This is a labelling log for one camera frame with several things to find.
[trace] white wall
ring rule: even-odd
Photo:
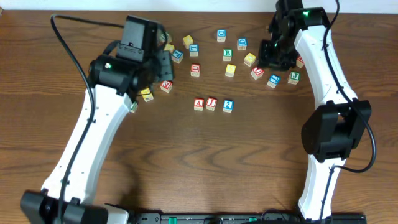
[[[276,0],[0,0],[3,9],[274,12]],[[303,0],[335,12],[335,0]],[[340,0],[341,12],[398,13],[398,0]]]

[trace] wooden table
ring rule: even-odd
[[[58,162],[80,114],[84,84],[50,27],[48,11],[4,11],[0,17],[0,222],[25,223],[19,200],[25,189],[40,190]],[[266,87],[271,73],[259,79],[243,64],[257,54],[271,13],[63,12],[123,24],[128,14],[164,24],[173,44],[185,54],[175,65],[173,90],[157,87],[155,100],[139,98],[116,133],[99,178],[96,203],[165,213],[263,212],[293,209],[302,194],[308,161],[301,127],[314,111],[305,69],[298,85]],[[83,68],[122,30],[57,21]],[[217,29],[228,30],[217,43]],[[373,108],[370,124],[378,146],[377,161],[365,174],[341,172],[334,212],[363,212],[369,223],[398,222],[398,16],[342,14],[333,27],[341,66],[359,99]],[[190,58],[182,37],[199,44]],[[234,50],[234,78],[225,77],[222,49]],[[202,65],[200,78],[191,63]],[[193,110],[195,97],[219,100],[215,111]],[[231,114],[222,101],[234,100]],[[347,165],[368,163],[367,133]]]

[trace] wood grain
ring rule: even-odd
[[[0,17],[0,222],[26,223],[19,209],[25,189],[40,190],[73,131],[83,102],[84,84],[50,27],[48,11],[4,11]],[[159,87],[155,100],[139,99],[136,114],[119,128],[101,172],[96,203],[163,212],[262,212],[293,209],[301,196],[308,161],[300,130],[314,109],[305,69],[295,85],[288,72],[266,87],[266,71],[253,80],[243,64],[268,39],[270,13],[63,12],[124,23],[128,14],[156,19],[185,54],[175,64],[173,90]],[[89,63],[121,29],[57,21],[80,63]],[[217,29],[228,30],[217,43]],[[182,37],[200,46],[190,58]],[[346,78],[373,108],[370,119],[377,161],[365,174],[342,172],[333,197],[334,212],[363,212],[369,223],[398,222],[398,16],[342,14],[333,41]],[[236,49],[246,37],[247,51],[234,50],[234,78],[224,76],[222,49]],[[200,63],[200,78],[190,64]],[[195,97],[219,100],[216,111],[194,111]],[[231,114],[224,99],[234,100]],[[347,164],[360,168],[370,157],[364,133]]]

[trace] white backdrop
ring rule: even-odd
[[[3,9],[274,12],[276,0],[0,0]],[[336,10],[334,0],[303,0]],[[340,0],[341,12],[398,13],[398,0]]]

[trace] wooden tabletop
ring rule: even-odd
[[[85,86],[50,26],[50,11],[4,11],[0,17],[0,222],[25,223],[19,200],[40,190],[76,124]],[[308,158],[301,127],[314,111],[305,71],[297,85],[266,86],[243,64],[257,55],[271,13],[62,12],[123,24],[128,14],[164,24],[176,49],[173,90],[157,86],[155,99],[139,98],[117,131],[99,177],[96,204],[160,209],[165,213],[257,213],[291,210],[302,194]],[[64,39],[87,71],[122,29],[57,21]],[[215,39],[225,28],[225,43]],[[349,84],[373,109],[377,161],[365,174],[342,171],[333,212],[366,214],[368,223],[398,223],[398,15],[342,14],[332,28],[336,53]],[[190,58],[182,38],[191,35],[199,57]],[[236,51],[246,37],[248,49]],[[225,77],[223,48],[232,48],[233,78]],[[199,78],[190,65],[201,64]],[[215,111],[194,111],[196,97],[218,99]],[[222,112],[234,101],[231,114]],[[347,160],[364,167],[371,155],[367,133]]]

